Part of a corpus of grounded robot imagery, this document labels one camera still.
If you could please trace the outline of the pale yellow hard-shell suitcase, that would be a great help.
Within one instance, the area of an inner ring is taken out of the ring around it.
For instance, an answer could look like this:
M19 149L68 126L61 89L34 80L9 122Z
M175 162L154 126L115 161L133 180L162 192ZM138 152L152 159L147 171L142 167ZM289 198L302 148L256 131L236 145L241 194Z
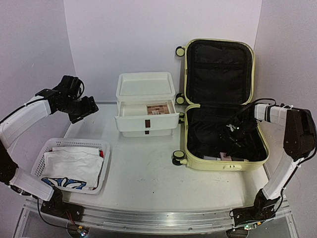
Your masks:
M172 163L202 171L252 171L268 159L269 148L259 124L247 137L251 154L227 154L220 140L221 127L240 109L252 103L255 55L246 43L194 39L178 46L184 58L184 91L176 102L185 105L179 122L184 126L184 147L172 154ZM222 161L220 152L232 157Z

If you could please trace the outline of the small pink cosmetic box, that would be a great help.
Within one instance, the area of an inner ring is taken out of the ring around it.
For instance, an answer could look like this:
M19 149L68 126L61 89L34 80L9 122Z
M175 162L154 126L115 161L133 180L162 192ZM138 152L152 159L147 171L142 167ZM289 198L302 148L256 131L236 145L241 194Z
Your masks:
M232 161L232 157L224 152L220 152L220 158L222 161Z

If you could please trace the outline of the red printed t-shirt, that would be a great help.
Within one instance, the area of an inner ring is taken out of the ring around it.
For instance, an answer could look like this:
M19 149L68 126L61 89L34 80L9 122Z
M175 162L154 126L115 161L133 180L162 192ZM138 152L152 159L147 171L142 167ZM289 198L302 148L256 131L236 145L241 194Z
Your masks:
M104 153L102 150L99 151L100 157L104 158Z

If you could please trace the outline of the white perforated plastic basket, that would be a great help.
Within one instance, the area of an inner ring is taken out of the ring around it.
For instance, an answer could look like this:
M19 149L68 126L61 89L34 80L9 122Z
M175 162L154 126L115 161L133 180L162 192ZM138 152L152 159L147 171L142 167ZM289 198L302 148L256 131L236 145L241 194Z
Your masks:
M110 145L104 140L51 138L31 174L63 191L95 195L105 181L109 155Z

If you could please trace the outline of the white blue-print t-shirt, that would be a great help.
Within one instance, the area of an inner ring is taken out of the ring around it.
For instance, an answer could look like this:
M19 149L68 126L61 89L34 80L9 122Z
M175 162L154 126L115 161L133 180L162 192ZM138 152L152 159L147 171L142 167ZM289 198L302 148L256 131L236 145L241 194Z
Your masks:
M100 150L93 147L54 147L44 153L45 168L41 181L76 190L96 189L104 163Z

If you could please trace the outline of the white three-drawer storage cabinet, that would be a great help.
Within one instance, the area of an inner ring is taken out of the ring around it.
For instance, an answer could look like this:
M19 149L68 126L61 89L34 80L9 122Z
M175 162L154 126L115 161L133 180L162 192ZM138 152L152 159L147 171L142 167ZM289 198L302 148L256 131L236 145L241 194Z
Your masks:
M169 72L123 73L118 78L117 130L125 137L167 136L177 128L175 89ZM147 105L167 103L170 114L148 115Z

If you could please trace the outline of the brown eyeshadow palette box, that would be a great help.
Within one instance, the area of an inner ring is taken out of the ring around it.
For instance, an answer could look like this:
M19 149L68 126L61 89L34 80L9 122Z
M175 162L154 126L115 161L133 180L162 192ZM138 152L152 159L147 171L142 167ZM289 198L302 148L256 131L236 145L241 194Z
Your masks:
M166 115L166 114L170 114L170 110L167 103L147 105L147 114L148 115Z

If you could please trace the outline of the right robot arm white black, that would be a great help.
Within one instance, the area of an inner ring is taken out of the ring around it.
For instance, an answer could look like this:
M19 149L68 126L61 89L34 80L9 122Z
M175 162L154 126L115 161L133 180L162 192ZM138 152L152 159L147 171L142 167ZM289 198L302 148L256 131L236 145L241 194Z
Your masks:
M266 201L277 202L297 169L317 152L317 129L309 110L268 104L262 98L248 103L221 127L221 139L235 151L246 149L243 139L259 121L284 128L283 156L268 183L259 191Z

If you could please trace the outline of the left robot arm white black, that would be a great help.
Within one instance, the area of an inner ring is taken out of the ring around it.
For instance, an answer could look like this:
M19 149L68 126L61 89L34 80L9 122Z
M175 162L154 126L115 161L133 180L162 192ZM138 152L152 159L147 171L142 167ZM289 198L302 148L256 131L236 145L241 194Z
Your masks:
M66 205L53 197L56 189L24 171L13 161L8 148L27 129L55 112L66 113L71 123L96 113L94 97L83 96L84 83L78 77L65 75L52 89L43 89L30 101L0 121L0 181L10 188L26 192L47 202L47 208L57 217L66 213Z

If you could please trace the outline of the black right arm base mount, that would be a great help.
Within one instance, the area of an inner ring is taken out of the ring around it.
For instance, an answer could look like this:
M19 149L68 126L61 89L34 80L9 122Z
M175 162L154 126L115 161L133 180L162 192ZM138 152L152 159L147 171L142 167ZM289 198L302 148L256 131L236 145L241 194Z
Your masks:
M230 211L234 221L234 227L241 227L251 223L264 222L275 217L277 210L283 202L280 194L275 199L267 199L260 189L256 194L252 206L235 208Z

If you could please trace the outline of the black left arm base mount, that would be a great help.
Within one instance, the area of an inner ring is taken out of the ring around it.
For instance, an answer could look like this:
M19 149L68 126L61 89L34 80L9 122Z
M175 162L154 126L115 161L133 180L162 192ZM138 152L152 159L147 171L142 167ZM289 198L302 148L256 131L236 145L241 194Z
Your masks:
M62 191L53 187L53 195L49 201L43 201L40 211L51 216L69 219L80 222L83 216L84 207L81 205L63 201Z

